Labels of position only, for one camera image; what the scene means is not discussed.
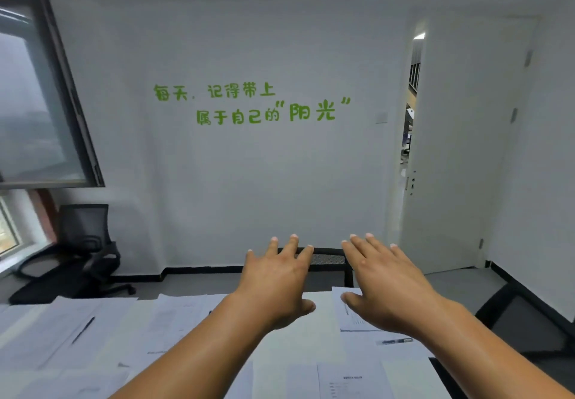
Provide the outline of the person's left hand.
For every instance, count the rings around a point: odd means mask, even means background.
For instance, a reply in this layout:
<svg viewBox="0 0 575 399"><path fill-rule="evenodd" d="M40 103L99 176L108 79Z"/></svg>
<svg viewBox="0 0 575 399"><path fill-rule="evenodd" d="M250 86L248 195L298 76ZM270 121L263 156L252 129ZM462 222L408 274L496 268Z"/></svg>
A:
<svg viewBox="0 0 575 399"><path fill-rule="evenodd" d="M234 300L240 302L248 318L265 333L295 321L288 320L289 310L296 300L304 299L302 295L314 247L307 245L301 252L297 251L293 262L281 262L281 250L278 238L272 237L264 254L256 256L253 271L244 275L243 267L239 286L233 293Z"/></svg>

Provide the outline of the person's right hand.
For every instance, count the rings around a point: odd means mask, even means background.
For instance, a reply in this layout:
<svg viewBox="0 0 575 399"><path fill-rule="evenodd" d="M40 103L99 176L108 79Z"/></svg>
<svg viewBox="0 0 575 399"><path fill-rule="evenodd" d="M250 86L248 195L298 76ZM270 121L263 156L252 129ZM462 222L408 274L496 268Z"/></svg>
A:
<svg viewBox="0 0 575 399"><path fill-rule="evenodd" d="M416 267L416 272L409 274L390 251L390 245L373 234L363 239L379 251L379 260L372 264L350 264L361 294L368 301L365 321L379 329L424 341L452 330L452 303L435 292L423 273ZM341 246L349 261L349 239Z"/></svg>

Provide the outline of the person's right forearm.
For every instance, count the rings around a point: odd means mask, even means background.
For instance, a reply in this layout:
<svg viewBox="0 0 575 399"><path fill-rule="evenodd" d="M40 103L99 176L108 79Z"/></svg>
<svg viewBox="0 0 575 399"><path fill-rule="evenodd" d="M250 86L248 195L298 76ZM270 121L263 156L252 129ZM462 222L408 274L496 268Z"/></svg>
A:
<svg viewBox="0 0 575 399"><path fill-rule="evenodd" d="M575 399L457 302L439 299L420 341L469 399Z"/></svg>

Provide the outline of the person's left forearm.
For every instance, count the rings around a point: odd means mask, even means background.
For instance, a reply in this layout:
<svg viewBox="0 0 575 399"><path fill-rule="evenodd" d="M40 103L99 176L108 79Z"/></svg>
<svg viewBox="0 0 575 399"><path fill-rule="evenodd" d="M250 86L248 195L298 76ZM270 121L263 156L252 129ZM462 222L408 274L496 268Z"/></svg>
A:
<svg viewBox="0 0 575 399"><path fill-rule="evenodd" d="M224 399L273 320L239 293L109 399Z"/></svg>

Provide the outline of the black mesh-back chair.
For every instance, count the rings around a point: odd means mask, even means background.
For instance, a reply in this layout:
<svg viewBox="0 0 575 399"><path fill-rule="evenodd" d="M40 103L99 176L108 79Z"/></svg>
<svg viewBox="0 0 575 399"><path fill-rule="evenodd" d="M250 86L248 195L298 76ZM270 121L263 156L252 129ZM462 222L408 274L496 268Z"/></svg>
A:
<svg viewBox="0 0 575 399"><path fill-rule="evenodd" d="M343 286L354 287L354 272L340 248L314 248L310 272L343 272Z"/></svg>

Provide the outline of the white door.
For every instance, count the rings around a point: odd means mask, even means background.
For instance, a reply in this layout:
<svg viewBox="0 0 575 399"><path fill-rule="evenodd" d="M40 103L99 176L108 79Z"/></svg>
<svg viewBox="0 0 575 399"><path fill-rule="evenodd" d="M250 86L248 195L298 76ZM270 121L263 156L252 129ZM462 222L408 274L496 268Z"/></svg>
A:
<svg viewBox="0 0 575 399"><path fill-rule="evenodd" d="M399 246L425 274L475 266L521 100L534 17L429 20Z"/></svg>

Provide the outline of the spread of white paper sheets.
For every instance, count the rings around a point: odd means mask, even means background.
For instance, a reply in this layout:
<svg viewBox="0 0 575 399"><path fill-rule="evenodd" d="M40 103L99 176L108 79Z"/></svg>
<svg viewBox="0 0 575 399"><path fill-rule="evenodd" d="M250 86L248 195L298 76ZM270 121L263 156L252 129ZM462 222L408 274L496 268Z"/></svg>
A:
<svg viewBox="0 0 575 399"><path fill-rule="evenodd" d="M292 366L347 362L331 293L306 292L304 298L312 300L316 310L287 328L268 334L252 354L253 399L295 398L286 393L286 375ZM91 365L77 374L121 371L118 363L122 357L131 355L153 305L151 300L135 302ZM388 376L394 399L451 399L428 359L379 360L378 363Z"/></svg>

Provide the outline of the black pen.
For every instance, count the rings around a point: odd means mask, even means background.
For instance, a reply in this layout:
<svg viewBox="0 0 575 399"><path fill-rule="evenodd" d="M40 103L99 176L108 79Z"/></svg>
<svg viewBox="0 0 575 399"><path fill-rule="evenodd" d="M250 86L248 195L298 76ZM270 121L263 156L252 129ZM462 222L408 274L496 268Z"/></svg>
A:
<svg viewBox="0 0 575 399"><path fill-rule="evenodd" d="M91 317L90 320L87 322L87 324L79 331L79 333L76 335L76 337L74 337L73 341L71 342L70 346L72 346L73 344L75 344L80 337L85 333L85 331L88 330L88 328L91 326L91 324L95 321L96 317Z"/></svg>

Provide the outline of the white framed fixed window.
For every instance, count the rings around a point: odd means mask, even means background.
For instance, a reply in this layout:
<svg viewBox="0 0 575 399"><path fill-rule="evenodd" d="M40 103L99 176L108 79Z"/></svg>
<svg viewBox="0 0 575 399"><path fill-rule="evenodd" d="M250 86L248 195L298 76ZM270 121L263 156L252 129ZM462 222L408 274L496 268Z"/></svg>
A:
<svg viewBox="0 0 575 399"><path fill-rule="evenodd" d="M54 243L54 230L36 190L0 190L0 278Z"/></svg>

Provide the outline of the dark framed open window sash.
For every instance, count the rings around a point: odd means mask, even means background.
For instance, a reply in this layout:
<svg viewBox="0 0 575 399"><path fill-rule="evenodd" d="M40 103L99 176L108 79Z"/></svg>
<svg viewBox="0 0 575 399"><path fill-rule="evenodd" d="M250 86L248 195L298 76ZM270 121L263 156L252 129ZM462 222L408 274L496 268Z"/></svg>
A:
<svg viewBox="0 0 575 399"><path fill-rule="evenodd" d="M0 0L0 189L104 186L50 0Z"/></svg>

